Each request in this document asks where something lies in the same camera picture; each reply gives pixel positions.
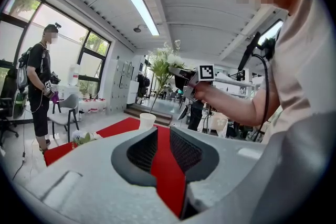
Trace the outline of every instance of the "ceiling light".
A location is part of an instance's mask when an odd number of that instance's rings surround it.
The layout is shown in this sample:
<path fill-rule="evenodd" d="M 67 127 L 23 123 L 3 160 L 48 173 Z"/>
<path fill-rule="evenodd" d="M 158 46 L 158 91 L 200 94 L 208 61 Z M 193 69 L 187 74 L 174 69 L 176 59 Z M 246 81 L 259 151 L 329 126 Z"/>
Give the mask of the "ceiling light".
<path fill-rule="evenodd" d="M 148 7 L 146 6 L 144 0 L 131 0 L 133 5 L 136 7 L 138 12 L 140 13 L 142 19 L 145 21 L 149 31 L 153 36 L 158 36 L 159 31 L 153 21 L 151 14 L 149 13 Z"/>

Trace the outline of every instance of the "hand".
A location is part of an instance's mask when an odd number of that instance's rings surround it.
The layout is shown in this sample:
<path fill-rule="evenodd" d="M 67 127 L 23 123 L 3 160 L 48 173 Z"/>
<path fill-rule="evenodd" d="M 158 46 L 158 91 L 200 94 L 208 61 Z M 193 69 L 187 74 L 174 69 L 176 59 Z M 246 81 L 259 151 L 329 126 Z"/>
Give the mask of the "hand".
<path fill-rule="evenodd" d="M 55 95 L 55 91 L 53 90 L 53 88 L 46 88 L 44 86 L 43 95 L 51 99 Z"/>
<path fill-rule="evenodd" d="M 199 84 L 196 85 L 196 93 L 195 98 L 198 100 L 204 100 L 205 96 L 209 93 L 212 86 L 208 82 L 201 81 Z"/>

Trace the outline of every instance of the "red carpet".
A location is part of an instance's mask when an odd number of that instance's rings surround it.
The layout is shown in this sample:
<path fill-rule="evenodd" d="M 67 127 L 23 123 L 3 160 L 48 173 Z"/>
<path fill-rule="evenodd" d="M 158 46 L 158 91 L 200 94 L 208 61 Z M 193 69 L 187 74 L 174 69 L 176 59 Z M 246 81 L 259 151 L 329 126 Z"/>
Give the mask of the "red carpet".
<path fill-rule="evenodd" d="M 158 149 L 152 163 L 151 174 L 156 177 L 156 191 L 166 205 L 180 216 L 185 189 L 185 176 L 170 150 L 170 131 L 157 127 Z"/>
<path fill-rule="evenodd" d="M 133 131 L 139 128 L 140 121 L 127 118 L 105 129 L 97 131 L 102 137 Z M 170 131 L 168 128 L 156 126 L 158 130 L 158 149 L 152 163 L 151 174 L 156 177 L 156 191 L 166 205 L 180 216 L 184 189 L 185 176 L 170 151 Z M 52 148 L 45 153 L 46 165 L 50 165 L 72 150 L 72 143 Z"/>

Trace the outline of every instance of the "gray chair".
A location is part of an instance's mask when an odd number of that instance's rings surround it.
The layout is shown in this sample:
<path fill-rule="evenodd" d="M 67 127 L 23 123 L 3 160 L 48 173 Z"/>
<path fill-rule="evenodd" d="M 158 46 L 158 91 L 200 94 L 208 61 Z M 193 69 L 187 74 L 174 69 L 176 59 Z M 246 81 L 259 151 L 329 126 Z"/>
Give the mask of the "gray chair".
<path fill-rule="evenodd" d="M 71 113 L 74 115 L 73 121 L 79 130 L 76 114 L 78 112 L 78 96 L 76 94 L 71 94 L 67 99 L 57 102 L 59 113 L 55 114 L 55 104 L 53 106 L 53 114 L 49 116 L 49 119 L 53 122 L 52 124 L 52 136 L 55 139 L 55 123 L 58 125 L 63 125 L 65 130 L 68 132 L 68 142 L 70 142 L 70 122 L 72 120 Z M 62 113 L 61 108 L 70 108 L 68 113 Z"/>

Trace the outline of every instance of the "shelf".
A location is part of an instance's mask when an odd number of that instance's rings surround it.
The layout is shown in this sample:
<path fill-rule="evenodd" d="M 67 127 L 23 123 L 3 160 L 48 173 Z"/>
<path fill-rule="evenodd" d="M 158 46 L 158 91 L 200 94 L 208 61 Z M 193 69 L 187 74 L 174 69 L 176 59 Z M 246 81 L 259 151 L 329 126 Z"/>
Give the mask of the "shelf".
<path fill-rule="evenodd" d="M 254 87 L 253 84 L 249 84 L 246 82 L 242 82 L 242 81 L 236 81 L 236 80 L 228 80 L 228 79 L 217 79 L 215 80 L 216 82 L 221 82 L 221 83 L 226 83 L 226 84 L 230 84 L 230 85 L 235 85 L 235 86 L 241 86 L 241 87 Z"/>
<path fill-rule="evenodd" d="M 238 97 L 244 97 L 244 98 L 248 98 L 248 96 L 247 96 L 247 95 L 244 95 L 244 94 L 239 94 L 239 93 L 230 93 L 230 92 L 226 92 L 226 93 L 228 93 L 228 94 L 230 94 L 230 95 L 238 96 Z"/>

